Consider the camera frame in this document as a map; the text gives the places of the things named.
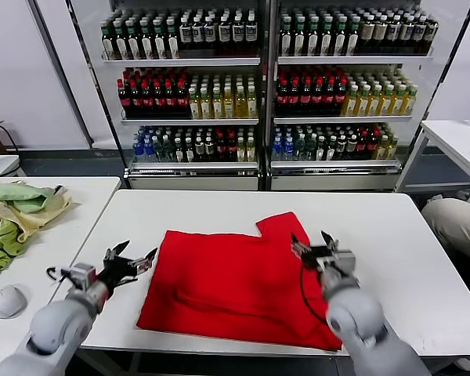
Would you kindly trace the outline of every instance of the table leg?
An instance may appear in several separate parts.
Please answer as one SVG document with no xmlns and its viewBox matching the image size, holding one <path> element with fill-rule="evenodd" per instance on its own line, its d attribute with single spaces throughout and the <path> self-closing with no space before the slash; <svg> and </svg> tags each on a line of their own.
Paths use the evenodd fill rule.
<svg viewBox="0 0 470 376">
<path fill-rule="evenodd" d="M 413 171 L 414 167 L 416 166 L 423 150 L 426 148 L 426 144 L 428 143 L 428 138 L 425 134 L 425 130 L 421 130 L 420 135 L 416 139 L 416 143 L 414 144 L 413 151 L 411 151 L 409 158 L 407 159 L 407 163 L 404 166 L 402 173 L 400 174 L 399 180 L 395 185 L 395 192 L 403 192 L 404 187 L 407 184 L 407 179 L 410 176 L 410 173 Z"/>
</svg>

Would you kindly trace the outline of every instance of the green cloth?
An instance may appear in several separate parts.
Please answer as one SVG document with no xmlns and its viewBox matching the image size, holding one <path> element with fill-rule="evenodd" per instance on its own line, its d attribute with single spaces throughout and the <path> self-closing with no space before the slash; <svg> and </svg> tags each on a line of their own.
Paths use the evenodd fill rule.
<svg viewBox="0 0 470 376">
<path fill-rule="evenodd" d="M 17 241 L 19 228 L 7 219 L 0 221 L 0 272 L 13 260 L 13 257 L 24 253 L 23 245 Z"/>
<path fill-rule="evenodd" d="M 54 195 L 52 188 L 36 188 L 26 184 L 0 183 L 0 201 L 12 201 L 14 208 L 23 213 L 41 211 Z"/>
</svg>

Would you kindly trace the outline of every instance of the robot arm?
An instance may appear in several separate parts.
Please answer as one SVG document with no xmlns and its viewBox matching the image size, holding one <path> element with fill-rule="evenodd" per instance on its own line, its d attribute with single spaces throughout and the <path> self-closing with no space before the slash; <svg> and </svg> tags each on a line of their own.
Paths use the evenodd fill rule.
<svg viewBox="0 0 470 376">
<path fill-rule="evenodd" d="M 155 248 L 146 257 L 130 260 L 119 255 L 128 241 L 108 249 L 104 269 L 96 275 L 93 266 L 77 264 L 60 270 L 60 276 L 74 285 L 66 298 L 51 302 L 35 313 L 30 333 L 17 350 L 0 363 L 0 376 L 61 376 L 92 323 L 103 310 L 114 289 L 133 282 L 151 267 Z M 54 268 L 47 274 L 52 277 Z"/>
<path fill-rule="evenodd" d="M 356 376 L 430 376 L 418 354 L 392 329 L 378 300 L 362 291 L 355 256 L 338 250 L 322 232 L 325 247 L 306 247 L 293 237 L 292 247 L 307 269 L 316 269 L 327 300 L 327 324 L 352 357 Z"/>
</svg>

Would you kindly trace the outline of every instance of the yellow bottle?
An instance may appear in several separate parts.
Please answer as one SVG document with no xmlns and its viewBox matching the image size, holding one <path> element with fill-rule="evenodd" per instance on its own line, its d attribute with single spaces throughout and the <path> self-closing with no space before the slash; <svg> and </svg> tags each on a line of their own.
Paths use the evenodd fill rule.
<svg viewBox="0 0 470 376">
<path fill-rule="evenodd" d="M 369 85 L 364 85 L 362 88 L 362 94 L 357 100 L 355 105 L 355 110 L 353 110 L 353 116 L 366 116 L 367 103 L 369 102 L 369 91 L 371 87 Z"/>
<path fill-rule="evenodd" d="M 378 106 L 381 98 L 381 85 L 375 85 L 374 90 L 369 96 L 369 102 L 367 103 L 366 116 L 376 116 Z"/>
<path fill-rule="evenodd" d="M 376 111 L 378 116 L 388 116 L 389 108 L 392 106 L 393 85 L 386 85 L 385 92 L 381 96 L 381 100 Z"/>
<path fill-rule="evenodd" d="M 345 98 L 345 103 L 343 103 L 342 116 L 353 116 L 358 95 L 359 87 L 357 85 L 350 86 L 349 94 Z"/>
<path fill-rule="evenodd" d="M 400 108 L 399 115 L 409 116 L 413 113 L 413 107 L 416 103 L 416 93 L 418 92 L 418 85 L 413 85 L 409 88 L 409 93 L 404 98 L 402 107 Z"/>
<path fill-rule="evenodd" d="M 399 115 L 400 108 L 402 107 L 402 103 L 404 101 L 404 98 L 406 97 L 406 88 L 407 87 L 404 84 L 399 85 L 397 93 L 394 95 L 392 99 L 392 104 L 389 107 L 388 115 Z"/>
</svg>

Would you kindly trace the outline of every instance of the white wall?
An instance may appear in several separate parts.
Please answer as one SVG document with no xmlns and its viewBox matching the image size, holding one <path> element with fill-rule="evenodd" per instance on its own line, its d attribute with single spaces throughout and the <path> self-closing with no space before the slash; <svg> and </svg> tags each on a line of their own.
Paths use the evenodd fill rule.
<svg viewBox="0 0 470 376">
<path fill-rule="evenodd" d="M 0 15 L 2 125 L 27 150 L 88 149 L 27 3 L 0 0 Z"/>
</svg>

